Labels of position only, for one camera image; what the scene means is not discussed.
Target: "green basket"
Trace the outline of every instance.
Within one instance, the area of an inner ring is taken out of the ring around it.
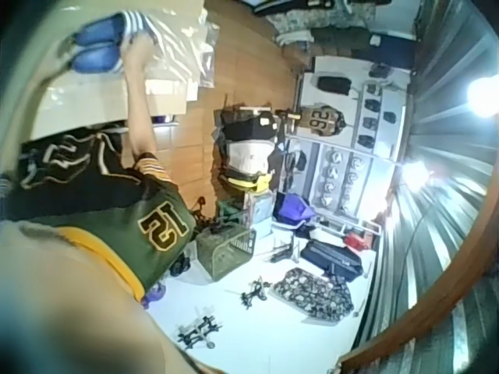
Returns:
[[[215,234],[205,228],[196,237],[197,259],[217,282],[251,260],[256,236],[240,224],[226,224]]]

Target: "white floor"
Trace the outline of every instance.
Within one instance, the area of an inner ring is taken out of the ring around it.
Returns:
[[[274,236],[276,241],[289,240],[282,233]],[[302,248],[306,241],[299,240]],[[325,374],[339,356],[350,351],[363,307],[357,318],[352,312],[335,326],[309,321],[305,314],[271,295],[265,302],[255,298],[253,307],[246,310],[239,296],[250,291],[251,282],[259,276],[274,283],[297,266],[318,276],[323,273],[304,259],[298,264],[290,259],[277,264],[267,262],[270,256],[265,253],[273,245],[273,236],[259,241],[253,259],[217,283],[208,284],[202,266],[195,262],[187,273],[166,280],[166,296],[151,304],[150,314],[173,340],[177,339],[181,325],[191,324],[205,312],[213,314],[223,326],[210,335],[216,348],[208,349],[206,344],[199,343],[188,352],[230,374]],[[358,277],[349,284],[354,312],[359,311],[366,298],[373,275],[370,264],[376,257],[373,251],[359,255],[364,271],[369,273],[367,278]]]

